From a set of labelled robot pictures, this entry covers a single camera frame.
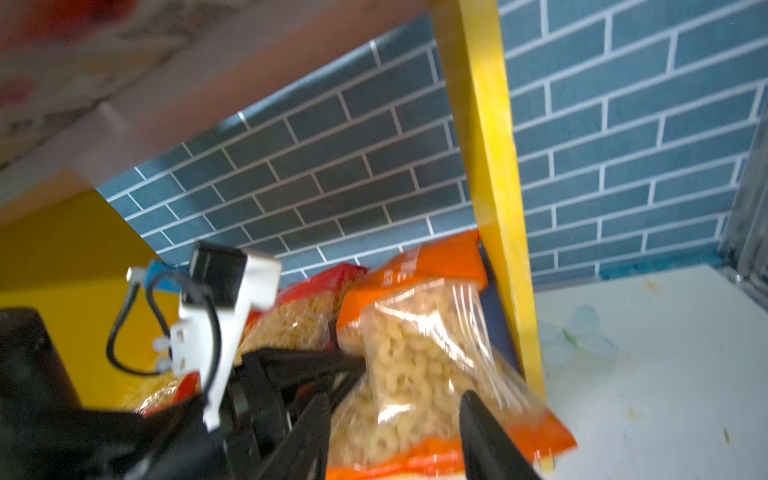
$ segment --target yellow wall panel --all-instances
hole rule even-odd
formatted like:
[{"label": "yellow wall panel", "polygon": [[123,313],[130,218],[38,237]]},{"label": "yellow wall panel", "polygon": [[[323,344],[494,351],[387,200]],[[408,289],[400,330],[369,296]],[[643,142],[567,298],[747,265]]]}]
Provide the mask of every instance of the yellow wall panel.
[{"label": "yellow wall panel", "polygon": [[[107,362],[109,330],[127,291],[129,266],[146,266],[154,251],[92,191],[0,228],[0,308],[40,312],[84,406],[115,409],[157,382],[118,372]],[[169,322],[178,296],[158,294]],[[154,369],[151,342],[161,334],[143,295],[116,345],[118,358]]]}]

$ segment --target black cable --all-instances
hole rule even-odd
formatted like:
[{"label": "black cable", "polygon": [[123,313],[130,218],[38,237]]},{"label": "black cable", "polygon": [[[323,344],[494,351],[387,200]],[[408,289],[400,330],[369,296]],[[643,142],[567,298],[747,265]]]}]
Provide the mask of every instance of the black cable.
[{"label": "black cable", "polygon": [[107,338],[107,360],[114,368],[120,370],[121,372],[130,373],[131,375],[138,375],[138,376],[162,375],[164,372],[158,372],[157,370],[154,372],[145,372],[145,371],[132,369],[129,366],[123,365],[114,354],[114,344],[115,344],[115,341],[118,339],[118,333],[120,332],[120,329],[123,328],[123,324],[125,324],[125,320],[128,318],[128,314],[131,312],[131,307],[136,302],[136,297],[138,296],[138,293],[139,293],[139,284],[131,283],[128,286],[128,293],[126,293],[125,295],[123,307],[120,309],[120,312],[118,313],[118,317],[117,319],[115,319],[114,325],[112,325],[112,330],[109,332],[109,337]]},{"label": "black cable", "polygon": [[[213,302],[213,294],[205,285],[192,280],[190,277],[180,272],[179,270],[164,270],[160,272],[152,281],[147,285],[147,303],[150,308],[155,312],[157,321],[161,325],[161,328],[168,329],[163,313],[157,308],[157,303],[154,299],[154,290],[157,285],[165,278],[171,278],[175,283],[181,286],[182,290],[189,293],[197,304],[204,304],[205,310],[208,314],[208,321],[210,322],[211,335],[213,337],[213,352],[210,359],[210,375],[208,376],[205,385],[203,385],[201,395],[207,402],[208,392],[216,377],[217,370],[219,369],[219,362],[221,360],[221,327],[219,324],[219,316],[216,314],[216,307]],[[167,335],[170,337],[170,329],[168,329]]]},{"label": "black cable", "polygon": [[187,401],[187,405],[181,411],[176,412],[171,420],[167,423],[163,432],[154,438],[152,443],[147,446],[147,450],[142,455],[142,459],[134,464],[129,472],[131,477],[145,478],[152,470],[154,463],[158,457],[163,455],[163,452],[173,442],[176,435],[179,435],[184,431],[184,426],[190,422],[196,422],[199,419],[199,414],[202,408],[208,403],[208,393],[210,387],[213,385],[217,376],[217,370],[221,360],[221,327],[219,324],[219,316],[216,314],[216,307],[213,302],[213,294],[210,289],[205,285],[202,285],[184,273],[178,270],[165,270],[156,275],[152,281],[147,285],[147,302],[150,308],[155,312],[158,323],[165,324],[165,318],[163,317],[160,309],[157,308],[157,304],[154,300],[154,289],[164,278],[170,277],[175,283],[181,286],[182,290],[192,297],[192,300],[196,304],[204,304],[206,313],[208,314],[208,320],[210,322],[211,336],[213,337],[213,351],[210,360],[210,374],[206,379],[205,384],[202,387],[199,397],[193,397]]},{"label": "black cable", "polygon": [[163,335],[165,335],[168,338],[170,338],[170,328],[168,327],[168,322],[165,321],[165,316],[163,315],[163,312],[161,312],[160,307],[157,306],[157,302],[154,300],[154,289],[162,279],[167,278],[169,276],[175,276],[174,273],[177,273],[177,271],[164,270],[158,273],[155,276],[155,278],[152,279],[149,285],[147,285],[147,289],[145,291],[149,308],[150,310],[152,310],[152,313],[154,313],[154,318],[157,319],[157,323],[160,324],[160,329],[163,330]]}]

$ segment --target yellow wooden post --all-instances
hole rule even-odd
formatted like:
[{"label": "yellow wooden post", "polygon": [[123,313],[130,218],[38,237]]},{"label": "yellow wooden post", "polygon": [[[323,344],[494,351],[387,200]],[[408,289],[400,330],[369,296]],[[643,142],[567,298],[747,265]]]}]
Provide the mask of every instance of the yellow wooden post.
[{"label": "yellow wooden post", "polygon": [[[529,388],[546,399],[497,0],[432,0],[478,228]],[[551,458],[541,461],[550,469]]]}]

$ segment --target blue brick wallpaper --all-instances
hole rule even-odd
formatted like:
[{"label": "blue brick wallpaper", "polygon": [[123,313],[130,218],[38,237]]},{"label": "blue brick wallpaper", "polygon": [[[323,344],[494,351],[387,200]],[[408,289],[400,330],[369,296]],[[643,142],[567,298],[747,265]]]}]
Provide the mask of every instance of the blue brick wallpaper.
[{"label": "blue brick wallpaper", "polygon": [[[766,97],[768,2],[500,2],[536,285],[714,253]],[[429,17],[98,190],[168,263],[207,239],[283,285],[473,228]]]}]

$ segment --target red pasta bag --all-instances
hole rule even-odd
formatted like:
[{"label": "red pasta bag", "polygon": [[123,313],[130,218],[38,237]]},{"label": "red pasta bag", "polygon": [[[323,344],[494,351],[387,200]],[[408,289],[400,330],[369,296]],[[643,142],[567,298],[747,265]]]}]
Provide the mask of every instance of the red pasta bag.
[{"label": "red pasta bag", "polygon": [[464,471],[458,411],[474,390],[531,462],[576,446],[488,339],[470,231],[402,253],[344,301],[339,345],[367,374],[332,420],[329,480]]}]

